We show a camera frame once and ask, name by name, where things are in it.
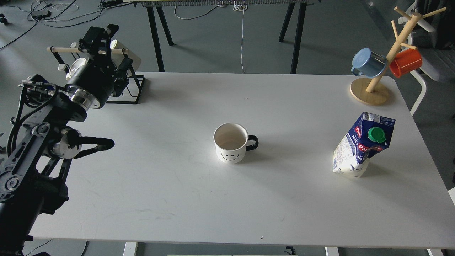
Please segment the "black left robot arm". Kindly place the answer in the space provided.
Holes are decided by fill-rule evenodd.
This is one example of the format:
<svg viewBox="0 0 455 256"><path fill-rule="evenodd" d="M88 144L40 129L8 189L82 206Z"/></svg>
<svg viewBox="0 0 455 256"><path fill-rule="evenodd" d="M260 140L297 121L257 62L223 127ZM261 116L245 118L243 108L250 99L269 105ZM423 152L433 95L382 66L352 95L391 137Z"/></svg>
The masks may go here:
<svg viewBox="0 0 455 256"><path fill-rule="evenodd" d="M67 125L83 122L90 108L104 107L123 93L132 60L125 49L112 49L118 25L90 27L78 48L61 52L88 54L64 87L40 75L21 81L16 120L1 166L1 255L21 256L39 214L54 214L68 201L66 179L73 159L114 147L109 138L81 136Z"/></svg>

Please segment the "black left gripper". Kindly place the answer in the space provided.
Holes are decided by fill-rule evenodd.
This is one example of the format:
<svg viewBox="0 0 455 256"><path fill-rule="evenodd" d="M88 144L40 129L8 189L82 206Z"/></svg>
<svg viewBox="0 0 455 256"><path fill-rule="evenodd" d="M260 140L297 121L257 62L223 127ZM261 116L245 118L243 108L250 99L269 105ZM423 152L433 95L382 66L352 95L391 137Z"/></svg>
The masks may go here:
<svg viewBox="0 0 455 256"><path fill-rule="evenodd" d="M110 44L118 30L116 24L107 28L91 26L79 39L78 50L88 55L88 63L76 71L65 89L69 99L84 109L103 108L111 94L120 97L129 84L127 72L133 60L124 57L118 68L112 61Z"/></svg>

